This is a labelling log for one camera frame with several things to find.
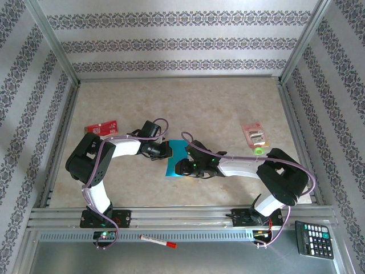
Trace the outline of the blue cloth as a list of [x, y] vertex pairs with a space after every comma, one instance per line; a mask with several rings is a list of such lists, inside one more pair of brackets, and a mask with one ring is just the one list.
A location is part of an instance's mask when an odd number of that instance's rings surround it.
[[170, 140], [169, 146], [172, 149], [172, 156], [168, 159], [165, 176], [183, 177], [183, 175], [175, 173], [175, 165], [178, 161], [188, 158], [188, 153], [185, 150], [185, 148], [188, 146], [188, 143], [184, 140]]

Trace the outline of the grey metal sheet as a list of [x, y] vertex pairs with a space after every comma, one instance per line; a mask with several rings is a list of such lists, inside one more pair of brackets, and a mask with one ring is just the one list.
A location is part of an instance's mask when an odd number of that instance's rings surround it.
[[40, 243], [31, 274], [337, 274], [332, 261], [301, 256], [293, 243], [257, 249], [250, 243]]

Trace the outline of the red card packet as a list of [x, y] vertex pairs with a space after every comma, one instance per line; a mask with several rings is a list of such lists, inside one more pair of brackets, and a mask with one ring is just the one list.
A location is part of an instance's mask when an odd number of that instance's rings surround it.
[[104, 123], [98, 123], [84, 128], [84, 133], [93, 133], [98, 136], [111, 136], [119, 132], [117, 121], [111, 120]]

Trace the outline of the pink blister pack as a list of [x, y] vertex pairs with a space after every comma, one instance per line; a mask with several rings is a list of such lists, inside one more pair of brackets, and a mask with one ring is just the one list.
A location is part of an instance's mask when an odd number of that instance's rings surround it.
[[244, 124], [242, 126], [248, 146], [252, 149], [270, 146], [268, 138], [260, 123]]

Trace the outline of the white marker red cap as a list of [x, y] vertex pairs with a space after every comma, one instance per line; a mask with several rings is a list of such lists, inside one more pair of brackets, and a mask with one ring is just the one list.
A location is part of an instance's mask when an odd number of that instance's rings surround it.
[[159, 245], [163, 245], [169, 248], [173, 248], [176, 249], [177, 248], [177, 244], [173, 243], [171, 241], [166, 241], [166, 240], [161, 240], [161, 239], [157, 239], [155, 237], [150, 237], [150, 236], [146, 236], [146, 235], [140, 235], [139, 239], [142, 241], [147, 241], [150, 243], [154, 243], [154, 244], [159, 244]]

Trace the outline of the small circuit board green light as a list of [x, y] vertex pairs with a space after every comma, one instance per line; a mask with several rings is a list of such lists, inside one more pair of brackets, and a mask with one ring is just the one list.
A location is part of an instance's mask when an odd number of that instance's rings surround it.
[[95, 231], [93, 234], [94, 240], [114, 240], [115, 239], [115, 231]]

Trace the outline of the black calculator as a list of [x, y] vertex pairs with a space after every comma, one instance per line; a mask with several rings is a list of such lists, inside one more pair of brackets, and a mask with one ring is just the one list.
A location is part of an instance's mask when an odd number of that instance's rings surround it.
[[295, 236], [298, 253], [319, 259], [334, 259], [329, 228], [322, 224], [295, 221]]

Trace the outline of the aluminium mounting rail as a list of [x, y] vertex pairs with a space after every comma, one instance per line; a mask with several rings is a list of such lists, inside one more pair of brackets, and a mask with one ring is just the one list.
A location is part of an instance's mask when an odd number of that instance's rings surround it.
[[[232, 229], [233, 221], [227, 214], [234, 208], [228, 206], [171, 206], [130, 207], [131, 230], [219, 230]], [[26, 228], [28, 230], [77, 230], [82, 208], [32, 209]], [[296, 220], [308, 223], [338, 225], [334, 209], [328, 205], [299, 204], [291, 208], [287, 225]]]

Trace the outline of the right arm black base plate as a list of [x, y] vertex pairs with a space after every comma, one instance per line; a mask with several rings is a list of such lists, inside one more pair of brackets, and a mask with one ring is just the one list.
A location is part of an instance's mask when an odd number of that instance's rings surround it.
[[275, 210], [270, 216], [266, 217], [251, 208], [234, 208], [226, 216], [231, 218], [234, 227], [268, 227], [269, 224], [274, 226], [283, 224], [280, 209]]

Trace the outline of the aluminium table edge rail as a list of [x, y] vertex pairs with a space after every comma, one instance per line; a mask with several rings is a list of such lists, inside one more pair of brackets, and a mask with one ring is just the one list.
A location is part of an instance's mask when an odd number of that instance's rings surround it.
[[48, 169], [44, 177], [44, 183], [34, 205], [35, 208], [44, 208], [48, 206], [48, 200], [52, 195], [51, 193], [54, 189], [58, 175], [67, 135], [70, 129], [71, 120], [78, 97], [78, 91], [79, 87], [76, 86], [73, 87], [68, 93], [54, 143], [52, 145], [51, 155], [47, 164]]
[[146, 82], [155, 80], [185, 80], [185, 79], [248, 79], [248, 78], [273, 78], [280, 80], [279, 76], [269, 74], [251, 74], [251, 75], [172, 75], [172, 76], [148, 76], [134, 78], [90, 78], [81, 79], [79, 83], [107, 83], [107, 82]]
[[312, 174], [314, 174], [314, 170], [310, 160], [310, 154], [307, 151], [306, 142], [301, 131], [301, 125], [299, 120], [297, 119], [295, 109], [290, 100], [290, 95], [286, 87], [281, 85], [280, 82], [278, 82], [277, 88], [294, 141], [294, 146], [298, 154], [299, 162], [301, 165], [306, 167]]

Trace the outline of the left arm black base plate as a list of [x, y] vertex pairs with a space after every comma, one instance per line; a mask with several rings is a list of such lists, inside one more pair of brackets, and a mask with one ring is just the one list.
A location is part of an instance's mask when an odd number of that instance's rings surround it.
[[[106, 217], [117, 224], [119, 228], [129, 228], [131, 222], [131, 211], [113, 209], [106, 214]], [[114, 225], [102, 218], [99, 214], [92, 210], [86, 209], [82, 212], [80, 220], [80, 228], [113, 228]]]

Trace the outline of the aluminium frame post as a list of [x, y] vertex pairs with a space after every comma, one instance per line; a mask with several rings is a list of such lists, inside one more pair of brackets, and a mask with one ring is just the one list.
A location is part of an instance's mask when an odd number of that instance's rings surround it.
[[67, 58], [66, 52], [62, 47], [59, 39], [55, 35], [47, 17], [45, 16], [41, 6], [38, 3], [38, 0], [23, 0], [28, 11], [32, 15], [33, 19], [37, 23], [40, 28], [44, 38], [46, 39], [50, 49], [56, 55], [60, 65], [63, 70], [66, 72], [69, 80], [75, 87], [79, 87], [80, 79], [76, 74], [75, 69], [73, 68], [71, 62]]
[[284, 85], [287, 82], [291, 73], [295, 69], [295, 66], [299, 62], [307, 45], [310, 43], [331, 2], [332, 0], [318, 0], [307, 25], [299, 36], [298, 42], [295, 45], [293, 52], [289, 56], [289, 59], [287, 60], [287, 63], [279, 77], [280, 85]]

